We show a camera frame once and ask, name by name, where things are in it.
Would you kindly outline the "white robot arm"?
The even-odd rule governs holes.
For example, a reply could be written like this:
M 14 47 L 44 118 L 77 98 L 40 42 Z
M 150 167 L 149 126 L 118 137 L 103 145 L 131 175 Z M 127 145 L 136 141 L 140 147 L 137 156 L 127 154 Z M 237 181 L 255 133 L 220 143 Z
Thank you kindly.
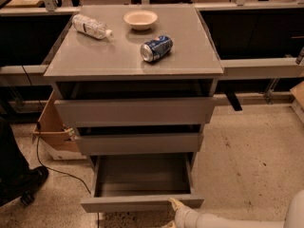
M 304 228 L 304 190 L 294 195 L 283 221 L 228 219 L 199 213 L 181 201 L 169 200 L 175 211 L 170 228 Z

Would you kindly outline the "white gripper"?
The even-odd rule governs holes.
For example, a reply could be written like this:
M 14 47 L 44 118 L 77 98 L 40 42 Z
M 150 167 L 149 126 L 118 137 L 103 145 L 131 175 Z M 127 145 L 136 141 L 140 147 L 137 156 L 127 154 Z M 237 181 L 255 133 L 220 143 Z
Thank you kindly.
M 172 205 L 176 215 L 174 218 L 177 228 L 202 228 L 203 225 L 200 220 L 200 213 L 184 206 L 178 199 L 170 198 L 169 202 Z

